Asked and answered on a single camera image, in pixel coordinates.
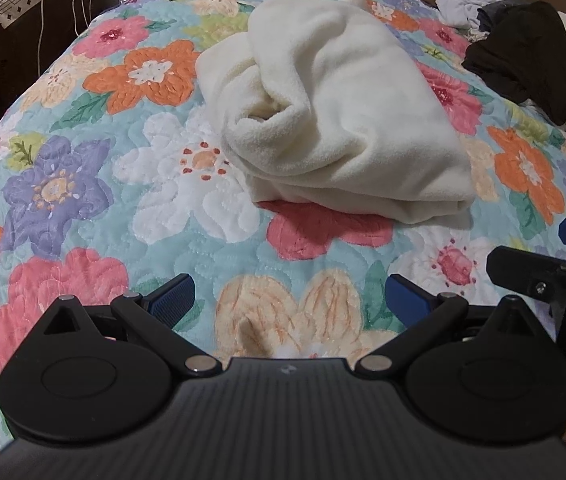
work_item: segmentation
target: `bed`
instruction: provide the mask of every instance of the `bed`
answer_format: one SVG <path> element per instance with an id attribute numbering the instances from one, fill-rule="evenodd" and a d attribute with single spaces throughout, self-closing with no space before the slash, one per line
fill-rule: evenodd
<path id="1" fill-rule="evenodd" d="M 354 362 L 404 329 L 384 307 L 388 273 L 495 304 L 504 292 L 485 260 L 496 245 L 566 258 L 566 129 L 466 72 L 468 43 L 419 0 L 367 3 L 470 156 L 478 198 L 467 214 L 405 226 L 313 204 L 253 205 L 206 120 L 194 62 L 245 30 L 262 1 L 129 0 L 6 113 L 0 371 L 60 294 L 103 304 L 187 272 L 196 303 L 176 331 L 205 351 Z M 553 330 L 546 307 L 530 306 Z M 0 447 L 9 440 L 0 415 Z"/>

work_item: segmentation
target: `red flower print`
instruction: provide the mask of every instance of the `red flower print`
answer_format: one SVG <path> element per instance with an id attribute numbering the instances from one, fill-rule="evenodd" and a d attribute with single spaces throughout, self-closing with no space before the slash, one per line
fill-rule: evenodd
<path id="1" fill-rule="evenodd" d="M 416 65 L 443 105 L 454 129 L 465 135 L 476 135 L 482 104 L 478 98 L 468 94 L 470 86 L 422 63 L 416 62 Z"/>
<path id="2" fill-rule="evenodd" d="M 284 260 L 311 260 L 326 254 L 334 238 L 348 244 L 381 247 L 392 240 L 392 222 L 377 215 L 346 214 L 314 203 L 261 202 L 277 213 L 268 242 Z"/>
<path id="3" fill-rule="evenodd" d="M 126 20 L 113 18 L 90 30 L 90 33 L 72 47 L 74 56 L 107 57 L 119 50 L 131 50 L 146 40 L 150 31 L 145 28 L 151 22 L 143 16 L 132 16 Z"/>
<path id="4" fill-rule="evenodd" d="M 462 38 L 453 28 L 429 18 L 419 20 L 418 24 L 420 25 L 420 30 L 435 44 L 464 59 L 465 51 L 470 46 L 470 42 Z"/>
<path id="5" fill-rule="evenodd" d="M 65 262 L 34 256 L 10 275 L 8 302 L 0 307 L 0 372 L 43 312 L 61 294 L 82 304 L 108 304 L 129 286 L 125 266 L 93 249 L 75 248 Z"/>

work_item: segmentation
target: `dark wooden furniture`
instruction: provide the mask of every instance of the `dark wooden furniture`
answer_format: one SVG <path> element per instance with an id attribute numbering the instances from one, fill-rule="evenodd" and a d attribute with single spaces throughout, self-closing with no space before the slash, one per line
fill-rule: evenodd
<path id="1" fill-rule="evenodd" d="M 92 0 L 92 16 L 105 10 L 104 0 Z M 45 0 L 45 31 L 41 69 L 45 71 L 76 38 L 72 0 Z M 86 23 L 80 0 L 75 0 L 79 33 Z M 40 4 L 32 7 L 8 28 L 0 26 L 0 118 L 38 78 L 36 50 L 40 33 Z"/>

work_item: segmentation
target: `brown garment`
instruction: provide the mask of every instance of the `brown garment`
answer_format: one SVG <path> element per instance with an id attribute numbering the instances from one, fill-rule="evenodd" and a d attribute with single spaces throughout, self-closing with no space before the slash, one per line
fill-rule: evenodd
<path id="1" fill-rule="evenodd" d="M 467 48 L 463 67 L 504 98 L 532 99 L 555 124 L 565 124 L 566 31 L 550 4 L 505 9 L 489 37 Z"/>

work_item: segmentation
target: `white fleece blanket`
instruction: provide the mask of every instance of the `white fleece blanket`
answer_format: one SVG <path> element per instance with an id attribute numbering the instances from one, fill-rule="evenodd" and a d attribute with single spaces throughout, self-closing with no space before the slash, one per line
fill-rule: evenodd
<path id="1" fill-rule="evenodd" d="M 405 223 L 459 212 L 470 163 L 440 102 L 377 19 L 346 2 L 266 0 L 196 74 L 252 200 Z"/>

